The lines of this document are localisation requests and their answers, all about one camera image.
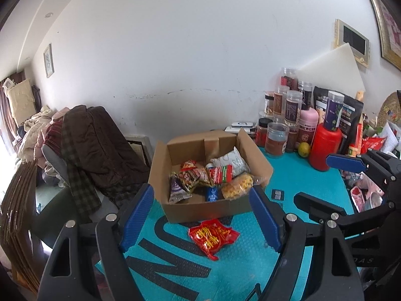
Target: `cardboard box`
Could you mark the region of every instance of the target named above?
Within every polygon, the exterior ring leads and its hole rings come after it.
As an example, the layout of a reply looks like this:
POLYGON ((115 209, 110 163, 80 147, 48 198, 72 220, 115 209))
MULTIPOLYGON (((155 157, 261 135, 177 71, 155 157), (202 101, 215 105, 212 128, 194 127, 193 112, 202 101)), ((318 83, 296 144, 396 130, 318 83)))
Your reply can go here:
POLYGON ((149 184, 155 198, 163 207, 170 223, 183 223, 219 218, 251 211, 248 195, 236 200, 206 202, 204 195, 194 194, 178 204, 169 205, 171 171, 179 171, 180 165, 195 160, 205 165, 210 159, 220 157, 236 147, 257 177, 266 177, 266 186, 273 168, 252 139, 241 130, 238 136, 225 131, 208 131, 176 137, 164 144, 158 142, 150 170, 149 184))

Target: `red canister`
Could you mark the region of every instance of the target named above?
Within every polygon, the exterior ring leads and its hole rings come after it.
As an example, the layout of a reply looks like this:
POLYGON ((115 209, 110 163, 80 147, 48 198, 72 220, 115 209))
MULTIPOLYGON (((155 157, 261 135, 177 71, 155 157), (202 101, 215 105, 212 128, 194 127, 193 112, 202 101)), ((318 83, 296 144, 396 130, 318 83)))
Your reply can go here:
POLYGON ((312 149, 309 155, 309 163, 319 171, 327 171, 330 167, 326 164, 326 157, 330 153, 336 153, 341 143, 341 131, 329 131, 324 128, 323 123, 316 128, 312 149))

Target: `teal table mat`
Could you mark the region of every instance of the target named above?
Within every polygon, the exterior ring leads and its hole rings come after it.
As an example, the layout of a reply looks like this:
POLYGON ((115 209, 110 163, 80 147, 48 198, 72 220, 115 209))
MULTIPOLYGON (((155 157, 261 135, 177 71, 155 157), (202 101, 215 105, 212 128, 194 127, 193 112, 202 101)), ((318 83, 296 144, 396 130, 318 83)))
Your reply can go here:
MULTIPOLYGON (((293 203, 302 191, 353 213, 351 201, 338 170, 320 172, 313 169, 297 153, 279 159, 268 159, 274 168, 265 193, 284 191, 282 207, 310 221, 307 213, 293 203)), ((157 201, 135 246, 125 257, 132 276, 145 300, 242 301, 260 283, 263 290, 273 271, 278 254, 266 245, 253 213, 222 219, 223 224, 240 232, 237 241, 223 247, 209 260, 188 236, 188 227, 196 223, 170 224, 157 201)), ((305 248, 304 258, 291 300, 300 300, 308 276, 312 247, 305 248)))

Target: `yellow lemon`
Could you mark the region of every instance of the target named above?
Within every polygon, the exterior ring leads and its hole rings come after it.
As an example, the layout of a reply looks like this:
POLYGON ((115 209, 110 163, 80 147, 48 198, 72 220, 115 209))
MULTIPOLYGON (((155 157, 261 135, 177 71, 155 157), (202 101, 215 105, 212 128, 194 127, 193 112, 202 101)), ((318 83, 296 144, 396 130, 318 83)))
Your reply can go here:
POLYGON ((310 153, 310 146, 307 142, 302 142, 298 146, 298 154, 301 157, 308 157, 310 153))

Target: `black jar lid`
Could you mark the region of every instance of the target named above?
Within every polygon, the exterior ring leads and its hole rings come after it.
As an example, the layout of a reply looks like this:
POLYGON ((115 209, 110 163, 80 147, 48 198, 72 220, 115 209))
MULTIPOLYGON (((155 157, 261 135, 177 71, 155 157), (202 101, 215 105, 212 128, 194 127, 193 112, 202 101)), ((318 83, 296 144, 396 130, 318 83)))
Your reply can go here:
POLYGON ((273 120, 272 120, 272 119, 269 119, 268 117, 261 117, 261 118, 259 119, 259 121, 258 121, 258 124, 259 124, 259 127, 267 128, 267 125, 268 125, 270 122, 273 122, 273 120))

